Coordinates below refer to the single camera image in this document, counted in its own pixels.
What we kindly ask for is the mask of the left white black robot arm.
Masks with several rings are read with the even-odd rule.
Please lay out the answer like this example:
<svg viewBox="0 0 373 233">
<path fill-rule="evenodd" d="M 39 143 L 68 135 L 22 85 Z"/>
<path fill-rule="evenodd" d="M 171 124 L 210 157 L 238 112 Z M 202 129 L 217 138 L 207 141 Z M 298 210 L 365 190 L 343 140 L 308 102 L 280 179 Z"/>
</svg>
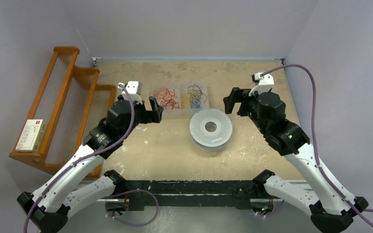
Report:
<svg viewBox="0 0 373 233">
<path fill-rule="evenodd" d="M 131 193 L 145 193 L 154 202 L 156 196 L 141 188 L 131 189 L 127 180 L 114 170 L 105 172 L 94 182 L 77 188 L 77 185 L 95 167 L 103 163 L 138 124 L 160 123 L 163 107 L 154 97 L 149 98 L 151 110 L 144 101 L 119 96 L 78 147 L 68 162 L 56 174 L 34 192 L 23 192 L 17 202 L 26 214 L 23 232 L 32 222 L 42 233 L 57 233 L 78 211 L 101 198 L 121 198 Z"/>
</svg>

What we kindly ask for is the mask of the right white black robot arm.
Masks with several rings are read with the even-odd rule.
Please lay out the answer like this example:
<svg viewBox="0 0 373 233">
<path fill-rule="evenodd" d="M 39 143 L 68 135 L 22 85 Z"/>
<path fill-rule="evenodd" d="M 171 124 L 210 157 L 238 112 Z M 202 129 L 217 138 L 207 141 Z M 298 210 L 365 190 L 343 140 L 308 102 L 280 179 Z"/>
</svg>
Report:
<svg viewBox="0 0 373 233">
<path fill-rule="evenodd" d="M 346 230 L 353 218 L 369 206 L 364 197 L 347 191 L 316 158 L 309 137 L 286 118 L 286 104 L 278 94 L 250 94 L 249 89 L 234 87 L 223 103 L 226 114 L 232 112 L 235 103 L 240 103 L 237 115 L 249 117 L 268 145 L 289 161 L 311 188 L 304 190 L 265 169 L 253 179 L 253 191 L 258 197 L 271 195 L 297 207 L 322 233 Z"/>
</svg>

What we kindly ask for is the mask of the grey cable spool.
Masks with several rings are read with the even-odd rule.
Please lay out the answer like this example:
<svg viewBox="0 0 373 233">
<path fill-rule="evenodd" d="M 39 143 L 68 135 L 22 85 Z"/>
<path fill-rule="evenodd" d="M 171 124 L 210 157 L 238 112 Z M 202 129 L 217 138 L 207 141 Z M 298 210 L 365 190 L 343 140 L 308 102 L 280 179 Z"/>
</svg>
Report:
<svg viewBox="0 0 373 233">
<path fill-rule="evenodd" d="M 219 151 L 225 148 L 233 133 L 230 118 L 218 109 L 202 109 L 195 113 L 189 123 L 192 142 L 204 151 Z"/>
</svg>

